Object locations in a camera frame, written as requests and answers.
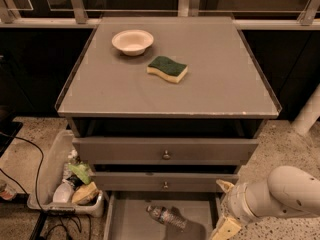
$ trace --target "white plastic bin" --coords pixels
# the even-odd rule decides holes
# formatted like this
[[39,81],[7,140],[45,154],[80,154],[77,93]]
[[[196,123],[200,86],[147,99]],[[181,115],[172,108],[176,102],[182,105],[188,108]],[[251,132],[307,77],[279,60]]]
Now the white plastic bin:
[[[68,155],[74,149],[70,130],[63,130],[56,136],[48,154],[45,154],[38,179],[38,200],[44,211],[56,213],[89,214],[93,217],[103,215],[103,193],[100,191],[96,203],[93,205],[76,205],[72,203],[53,203],[53,194],[61,184],[63,165],[68,162]],[[28,199],[30,209],[40,210],[35,192]]]

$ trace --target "drawer knob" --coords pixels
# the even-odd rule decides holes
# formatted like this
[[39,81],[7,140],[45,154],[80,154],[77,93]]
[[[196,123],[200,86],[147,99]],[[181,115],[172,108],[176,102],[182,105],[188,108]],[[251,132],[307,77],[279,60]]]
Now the drawer knob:
[[163,187],[162,187],[163,189],[168,189],[169,188],[169,185],[168,185],[168,182],[164,182],[163,183]]
[[165,150],[165,151],[164,151],[164,154],[163,154],[162,158],[163,158],[164,160],[170,160],[171,156],[170,156],[168,150]]

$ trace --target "drawer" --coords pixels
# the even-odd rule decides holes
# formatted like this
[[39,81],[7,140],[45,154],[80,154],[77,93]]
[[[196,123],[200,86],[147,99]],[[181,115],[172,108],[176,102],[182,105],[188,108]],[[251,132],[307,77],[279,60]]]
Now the drawer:
[[236,183],[235,174],[95,172],[93,180],[104,191],[221,192],[216,180]]
[[75,138],[73,145],[89,164],[242,165],[258,146],[256,139]]
[[[153,220],[149,206],[163,206],[187,220],[181,231]],[[104,240],[207,240],[220,216],[220,199],[211,193],[113,192]]]

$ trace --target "granite floor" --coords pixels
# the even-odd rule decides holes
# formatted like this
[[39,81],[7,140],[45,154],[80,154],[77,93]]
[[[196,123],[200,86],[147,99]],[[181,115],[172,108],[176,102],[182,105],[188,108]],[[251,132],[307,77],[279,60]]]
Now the granite floor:
[[[61,130],[67,123],[61,118],[23,118],[15,121],[23,122],[18,136],[38,144],[44,153],[48,153]],[[251,160],[239,171],[240,182],[259,181],[266,177],[271,169],[279,165],[293,165],[305,170],[320,179],[320,123],[317,122],[306,136],[300,136],[288,121],[271,120],[259,136],[259,146]],[[33,146],[14,140],[5,154],[0,158],[0,168],[16,179],[31,193],[34,189],[40,152]],[[18,192],[22,190],[0,173]],[[37,222],[39,212],[31,210],[25,203],[0,203],[0,239],[29,239]],[[81,221],[79,232],[76,223]],[[91,227],[87,216],[82,215],[70,220],[63,219],[73,239],[103,239],[106,213],[102,218],[91,218]],[[54,225],[60,224],[57,217],[47,219],[42,236]],[[265,218],[242,229],[233,240],[245,239],[319,239],[320,219],[275,219]],[[50,233],[48,239],[65,239],[62,227]]]

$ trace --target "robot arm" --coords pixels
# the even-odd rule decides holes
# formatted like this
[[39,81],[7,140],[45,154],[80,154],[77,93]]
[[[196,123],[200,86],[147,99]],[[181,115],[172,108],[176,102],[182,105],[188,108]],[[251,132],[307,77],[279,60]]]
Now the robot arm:
[[217,183],[226,193],[229,214],[220,217],[211,240],[229,239],[263,217],[320,216],[320,181],[296,167],[277,167],[257,183]]

